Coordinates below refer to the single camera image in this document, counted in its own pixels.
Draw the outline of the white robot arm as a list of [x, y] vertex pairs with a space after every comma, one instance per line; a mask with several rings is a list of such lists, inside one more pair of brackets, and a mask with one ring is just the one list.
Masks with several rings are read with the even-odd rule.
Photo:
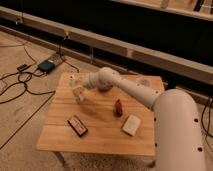
[[154, 112], [156, 171], [207, 171], [198, 108], [188, 93], [179, 89], [160, 92], [103, 67], [86, 74], [73, 94], [82, 100], [85, 90], [113, 86]]

